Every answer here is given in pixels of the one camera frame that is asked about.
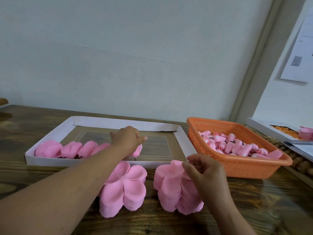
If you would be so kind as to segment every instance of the person's left hand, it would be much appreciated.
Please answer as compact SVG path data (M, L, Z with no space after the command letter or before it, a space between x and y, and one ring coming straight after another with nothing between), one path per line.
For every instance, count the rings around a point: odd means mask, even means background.
M135 152L137 147L148 139L147 136L140 136L139 131L132 126L121 128L116 133L110 132L110 136L112 139L111 146L123 150L125 156Z

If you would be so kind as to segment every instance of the plastic basket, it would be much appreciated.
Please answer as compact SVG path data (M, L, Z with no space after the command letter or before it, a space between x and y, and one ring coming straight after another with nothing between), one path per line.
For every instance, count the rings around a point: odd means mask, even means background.
M274 145L243 125L195 117L188 118L187 123L189 125L188 137L197 152L210 155L212 158L223 163L227 176L265 179L269 178L280 166L290 166L292 164L291 157L284 152L279 160L220 154L211 149L197 132L210 130L212 133L218 132L226 135L233 133L236 135L236 138L247 144L255 143L260 148L265 148L268 152L277 150Z

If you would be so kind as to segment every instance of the cardboard box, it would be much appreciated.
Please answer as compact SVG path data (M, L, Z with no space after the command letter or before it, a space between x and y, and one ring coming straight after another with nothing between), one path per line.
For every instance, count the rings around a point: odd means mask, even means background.
M291 126L291 125L288 125L288 124L282 123L282 122L263 121L263 120L257 120L254 118L248 118L246 121L246 124L248 126L254 128L254 129L256 129L257 131L261 132L262 134L276 138L277 140L279 140L281 142L284 142L287 140L298 140L294 137L291 137L288 134L285 134L285 133L279 131L278 129L275 129L271 125L288 127L288 128L290 128L296 132L299 132L298 129L300 127Z
M26 153L27 165L36 166L72 166L81 159L40 158L35 157L36 148L45 141L55 140L66 145L71 141L82 142L93 140L98 144L111 142L110 131L126 126L133 126L148 136L143 144L140 156L127 157L131 165L155 169L159 165L170 164L172 160L187 161L186 157L197 153L181 126L175 124L120 120L85 116L72 116L57 126Z

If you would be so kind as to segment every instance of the basket rim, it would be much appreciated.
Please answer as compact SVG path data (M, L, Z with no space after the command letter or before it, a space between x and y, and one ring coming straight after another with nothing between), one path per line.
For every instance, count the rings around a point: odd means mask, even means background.
M247 127L235 123L235 122L229 122L229 121L222 121L222 120L214 120L214 119L206 119L206 118L198 118L198 117L189 117L187 118L187 123L189 128L194 132L196 138L198 139L198 141L201 143L201 145L206 149L209 150L211 152L211 154L214 154L215 157L217 157L218 159L224 159L224 160L228 160L228 161L240 161L240 162L245 162L245 163L258 163L258 164L263 164L263 165L280 165L280 166L290 166L292 164L292 159L289 155L287 155L286 153L284 153L283 151L281 151L286 157L286 159L263 159L263 158L251 158L251 157L238 157L238 156L234 156L234 155L228 155L228 154L220 154L216 151L214 151L212 148L210 148L205 141L202 139L202 137L197 133L198 130L196 129L196 127L193 125L193 123L191 122L191 120L206 120L206 121L212 121L212 122L224 122L224 123L228 123L228 124L233 124L239 127L243 127L247 130L249 130ZM257 135L255 132L251 131L250 132L252 134L255 134L256 136L258 136L265 144L270 144L271 143L267 142L265 139L261 138L259 135Z

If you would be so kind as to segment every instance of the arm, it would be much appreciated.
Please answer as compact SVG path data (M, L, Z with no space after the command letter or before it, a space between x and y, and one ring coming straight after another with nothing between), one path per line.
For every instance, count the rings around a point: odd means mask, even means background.
M1 200L0 233L71 234L117 164L147 139L131 126L111 138L111 147Z
M256 235L231 197L223 165L205 154L187 157L182 166L217 222L221 235Z

